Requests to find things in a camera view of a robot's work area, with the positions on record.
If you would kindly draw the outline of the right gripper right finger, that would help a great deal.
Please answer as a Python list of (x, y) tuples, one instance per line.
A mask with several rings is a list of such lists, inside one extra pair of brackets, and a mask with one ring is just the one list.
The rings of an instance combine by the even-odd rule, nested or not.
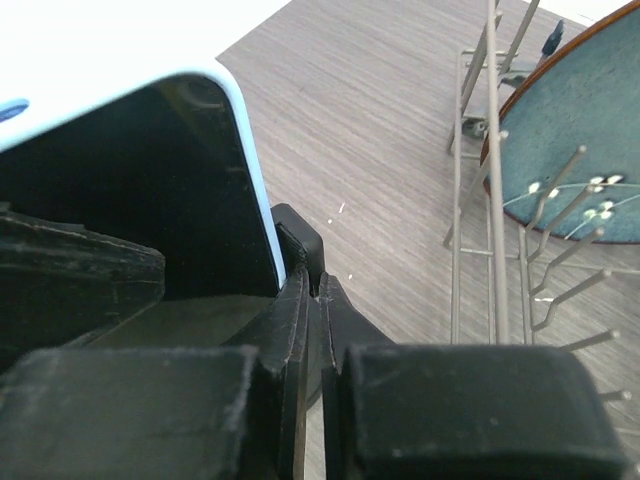
[(318, 285), (330, 479), (622, 479), (631, 470), (571, 353), (392, 342), (336, 277)]

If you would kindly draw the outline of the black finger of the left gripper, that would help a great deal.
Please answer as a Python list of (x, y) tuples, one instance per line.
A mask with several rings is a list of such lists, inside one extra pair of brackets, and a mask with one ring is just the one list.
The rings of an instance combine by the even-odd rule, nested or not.
[(2, 203), (2, 369), (31, 350), (128, 320), (158, 303), (164, 290), (159, 251)]

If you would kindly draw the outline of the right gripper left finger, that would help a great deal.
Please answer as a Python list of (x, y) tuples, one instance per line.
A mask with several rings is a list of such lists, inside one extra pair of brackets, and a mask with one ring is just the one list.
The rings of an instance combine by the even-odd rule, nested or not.
[(309, 276), (227, 345), (56, 348), (1, 383), (5, 479), (300, 479)]

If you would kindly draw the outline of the light blue smartphone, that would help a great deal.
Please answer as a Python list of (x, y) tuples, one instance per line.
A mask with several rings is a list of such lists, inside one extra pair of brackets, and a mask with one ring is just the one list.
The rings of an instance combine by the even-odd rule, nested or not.
[(159, 251), (169, 300), (274, 297), (286, 279), (246, 103), (221, 65), (6, 133), (1, 196)]

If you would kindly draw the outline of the black phone stand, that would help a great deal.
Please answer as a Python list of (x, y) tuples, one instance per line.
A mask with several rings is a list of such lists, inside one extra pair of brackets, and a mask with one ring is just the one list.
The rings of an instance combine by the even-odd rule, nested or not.
[(312, 298), (308, 314), (307, 408), (321, 395), (323, 352), (322, 327), (317, 300), (322, 273), (325, 271), (324, 243), (321, 235), (289, 204), (271, 208), (287, 273), (298, 264), (306, 267), (309, 294)]

